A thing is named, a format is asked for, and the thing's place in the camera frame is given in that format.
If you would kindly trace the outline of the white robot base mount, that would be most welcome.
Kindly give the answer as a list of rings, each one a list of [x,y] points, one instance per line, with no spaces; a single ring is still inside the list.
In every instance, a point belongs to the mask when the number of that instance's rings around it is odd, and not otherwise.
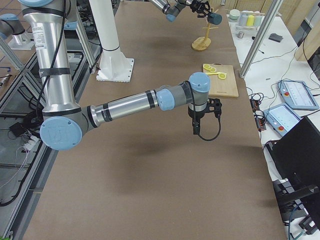
[[[98,32],[102,54],[96,79],[128,83],[131,80],[134,59],[121,51],[110,0],[91,0],[90,8]]]

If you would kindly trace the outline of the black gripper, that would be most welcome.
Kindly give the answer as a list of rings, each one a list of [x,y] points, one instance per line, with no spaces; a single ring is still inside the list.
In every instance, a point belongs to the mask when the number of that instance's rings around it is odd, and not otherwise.
[[[208,1],[193,0],[189,7],[193,13],[197,13],[197,17],[207,17],[210,13]]]
[[[222,115],[222,103],[218,98],[209,98],[204,104],[196,105],[191,102],[188,104],[188,115],[192,120],[192,129],[194,135],[199,135],[201,130],[201,122],[195,121],[200,120],[207,113],[214,113],[217,119],[221,118]]]

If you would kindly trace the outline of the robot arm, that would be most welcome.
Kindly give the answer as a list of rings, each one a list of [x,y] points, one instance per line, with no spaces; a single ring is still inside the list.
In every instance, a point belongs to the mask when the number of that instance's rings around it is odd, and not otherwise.
[[[191,11],[197,13],[198,18],[205,18],[211,13],[211,7],[208,1],[202,2],[200,0],[176,0],[174,5],[171,5],[164,0],[149,0],[155,7],[157,7],[169,22],[176,20],[177,16],[185,7],[190,7]]]
[[[199,71],[206,60],[205,54],[188,46],[204,24],[189,10],[171,23],[149,2],[125,1],[119,5],[115,24],[124,52],[135,59],[132,80],[90,80],[82,100],[86,105],[113,103],[150,88],[180,84]],[[207,154],[217,152],[225,138],[224,120],[207,115],[200,136],[196,136],[186,106],[168,111],[155,107],[102,123],[85,136],[81,145],[89,151],[118,154]]]

